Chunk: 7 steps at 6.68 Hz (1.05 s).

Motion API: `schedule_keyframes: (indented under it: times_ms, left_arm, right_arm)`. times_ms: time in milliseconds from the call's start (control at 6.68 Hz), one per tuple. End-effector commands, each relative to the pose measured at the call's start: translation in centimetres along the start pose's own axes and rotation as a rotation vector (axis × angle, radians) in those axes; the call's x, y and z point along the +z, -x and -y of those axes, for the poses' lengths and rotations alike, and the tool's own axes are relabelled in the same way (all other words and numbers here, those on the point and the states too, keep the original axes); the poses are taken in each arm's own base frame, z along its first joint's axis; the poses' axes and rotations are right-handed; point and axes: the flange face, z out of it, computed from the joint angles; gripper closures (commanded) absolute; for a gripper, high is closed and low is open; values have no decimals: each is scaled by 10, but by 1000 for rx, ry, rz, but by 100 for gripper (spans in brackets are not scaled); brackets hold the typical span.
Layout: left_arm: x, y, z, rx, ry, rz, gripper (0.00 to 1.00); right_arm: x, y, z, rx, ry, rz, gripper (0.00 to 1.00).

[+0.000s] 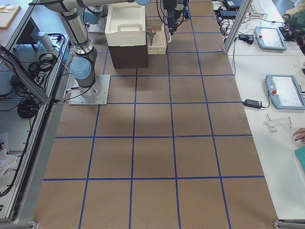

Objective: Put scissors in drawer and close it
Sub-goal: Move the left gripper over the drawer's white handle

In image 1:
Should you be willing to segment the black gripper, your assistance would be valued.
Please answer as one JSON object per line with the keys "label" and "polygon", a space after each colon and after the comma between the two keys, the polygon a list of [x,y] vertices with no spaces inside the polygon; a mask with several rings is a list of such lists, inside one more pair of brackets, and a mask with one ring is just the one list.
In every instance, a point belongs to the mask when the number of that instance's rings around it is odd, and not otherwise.
{"label": "black gripper", "polygon": [[189,19],[188,0],[163,0],[163,8],[167,11],[167,26],[171,35],[177,29],[177,20]]}

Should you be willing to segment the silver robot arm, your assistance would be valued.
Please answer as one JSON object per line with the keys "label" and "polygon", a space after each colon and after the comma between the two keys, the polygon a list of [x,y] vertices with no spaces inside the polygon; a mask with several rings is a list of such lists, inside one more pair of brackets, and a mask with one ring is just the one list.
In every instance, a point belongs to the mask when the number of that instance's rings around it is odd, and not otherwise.
{"label": "silver robot arm", "polygon": [[[132,6],[136,2],[137,6],[144,7],[148,5],[150,0],[39,0],[36,3],[29,3],[30,6],[42,5],[47,9],[59,13],[63,26],[73,43],[73,50],[77,58],[71,62],[71,73],[78,83],[80,95],[82,97],[96,97],[101,92],[101,86],[96,82],[95,62],[97,51],[93,44],[89,41],[87,32],[83,28],[83,22],[79,17],[78,8],[90,10],[90,8],[98,8],[104,5]],[[175,18],[177,0],[165,0],[165,10],[169,18],[169,31],[173,34],[178,27],[178,18]],[[115,54],[123,54],[119,61],[119,67],[123,68],[147,68],[148,67],[148,51],[146,44],[146,36],[144,45],[133,46],[134,48],[123,48],[122,51]]]}
{"label": "silver robot arm", "polygon": [[84,10],[84,21],[97,25],[99,28],[105,27],[108,16],[108,6],[90,6]]}

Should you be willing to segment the person's hand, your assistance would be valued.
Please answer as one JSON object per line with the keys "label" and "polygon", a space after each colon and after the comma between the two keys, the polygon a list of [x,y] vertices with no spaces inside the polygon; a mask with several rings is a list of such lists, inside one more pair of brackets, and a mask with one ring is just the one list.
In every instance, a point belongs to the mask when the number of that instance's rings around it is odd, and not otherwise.
{"label": "person's hand", "polygon": [[294,141],[304,144],[305,143],[305,128],[300,128],[293,133]]}

